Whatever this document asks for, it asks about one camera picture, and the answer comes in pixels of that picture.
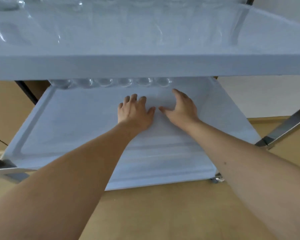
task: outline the right arm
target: right arm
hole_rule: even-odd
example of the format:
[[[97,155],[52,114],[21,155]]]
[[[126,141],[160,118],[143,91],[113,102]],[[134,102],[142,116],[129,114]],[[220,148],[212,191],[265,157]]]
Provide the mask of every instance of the right arm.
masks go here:
[[[278,239],[300,239],[300,167],[205,124],[186,94],[173,93],[175,109],[160,111],[204,149],[236,195]]]

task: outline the left arm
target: left arm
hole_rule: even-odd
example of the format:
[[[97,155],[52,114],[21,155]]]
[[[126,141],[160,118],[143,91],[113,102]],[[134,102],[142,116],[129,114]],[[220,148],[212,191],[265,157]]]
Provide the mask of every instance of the left arm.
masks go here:
[[[146,97],[125,97],[118,124],[59,157],[0,199],[0,240],[79,239],[128,143],[153,121]]]

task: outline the forearm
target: forearm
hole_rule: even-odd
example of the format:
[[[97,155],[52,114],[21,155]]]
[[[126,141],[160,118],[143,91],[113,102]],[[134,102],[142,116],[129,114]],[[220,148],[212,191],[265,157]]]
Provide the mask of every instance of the forearm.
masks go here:
[[[188,133],[236,195],[279,239],[300,239],[300,168],[203,122]]]
[[[0,240],[78,239],[136,135],[119,124],[15,186],[0,200]]]

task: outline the left hand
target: left hand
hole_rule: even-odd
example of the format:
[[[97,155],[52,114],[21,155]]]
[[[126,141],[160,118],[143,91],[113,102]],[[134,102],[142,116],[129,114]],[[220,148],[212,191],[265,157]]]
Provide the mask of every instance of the left hand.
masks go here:
[[[125,97],[123,103],[118,106],[118,124],[128,123],[139,132],[148,129],[152,124],[156,108],[151,107],[146,111],[146,101],[145,96],[137,101],[137,94]]]

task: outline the hand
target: hand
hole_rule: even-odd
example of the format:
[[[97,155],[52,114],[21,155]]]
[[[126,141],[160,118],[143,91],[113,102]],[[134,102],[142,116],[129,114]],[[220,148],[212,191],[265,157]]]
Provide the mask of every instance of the hand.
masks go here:
[[[152,107],[147,112],[146,101],[145,96],[140,97],[137,101],[136,94],[125,97],[123,103],[118,106],[118,124],[127,123],[136,128],[138,132],[148,129],[152,124],[156,108]]]
[[[176,96],[176,107],[174,110],[160,106],[159,110],[177,127],[187,132],[189,125],[200,121],[197,116],[197,107],[185,93],[172,89]]]

